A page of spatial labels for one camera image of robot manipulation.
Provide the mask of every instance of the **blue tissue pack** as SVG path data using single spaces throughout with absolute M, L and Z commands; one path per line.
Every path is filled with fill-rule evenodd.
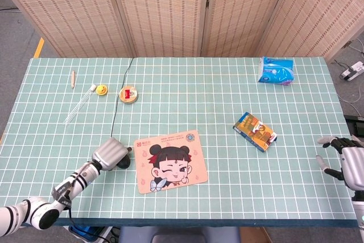
M 294 79 L 293 60 L 262 57 L 259 62 L 258 81 L 289 85 Z

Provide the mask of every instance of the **pink mouse pad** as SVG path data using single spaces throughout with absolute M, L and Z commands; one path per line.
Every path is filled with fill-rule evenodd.
M 197 130 L 134 142 L 140 193 L 206 182 L 208 174 Z

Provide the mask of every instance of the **table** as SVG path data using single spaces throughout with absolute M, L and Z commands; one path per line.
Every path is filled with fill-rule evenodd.
M 90 159 L 110 135 L 115 97 L 130 59 L 31 59 L 0 148 L 0 206 L 29 196 L 50 198 L 53 185 Z M 139 91 L 119 104 L 113 136 L 134 140 L 197 129 L 209 180 L 141 195 L 134 154 L 127 170 L 104 172 L 73 201 L 85 225 L 357 226 L 350 192 L 324 175 L 321 154 L 338 169 L 322 135 L 348 136 L 332 79 L 321 57 L 294 58 L 288 87 L 257 83 L 259 58 L 136 58 L 126 83 Z M 71 71 L 76 87 L 71 89 Z M 71 124 L 62 122 L 92 84 Z M 262 153 L 232 126 L 248 111 L 278 134 Z M 63 212 L 57 224 L 66 225 Z

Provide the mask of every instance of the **robotic hand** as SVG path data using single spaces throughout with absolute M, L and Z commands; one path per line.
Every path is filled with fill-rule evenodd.
M 341 171 L 330 169 L 319 155 L 316 156 L 316 159 L 326 174 L 343 180 L 347 187 L 355 191 L 351 202 L 364 242 L 364 147 L 358 141 L 331 136 L 322 137 L 317 142 L 322 144 L 324 148 L 334 147 L 340 155 Z
M 111 171 L 115 166 L 128 168 L 129 151 L 130 147 L 110 138 L 93 153 L 91 161 L 53 188 L 53 203 L 31 197 L 15 206 L 0 208 L 0 237 L 14 233 L 23 223 L 39 230 L 48 229 L 64 209 L 71 208 L 72 200 L 100 175 L 101 170 Z

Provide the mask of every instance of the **yellow round object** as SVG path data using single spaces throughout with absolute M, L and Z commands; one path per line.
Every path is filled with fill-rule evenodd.
M 134 87 L 127 85 L 120 91 L 119 97 L 124 104 L 132 104 L 138 99 L 138 92 Z
M 96 88 L 96 93 L 100 96 L 107 94 L 107 86 L 106 85 L 99 85 Z

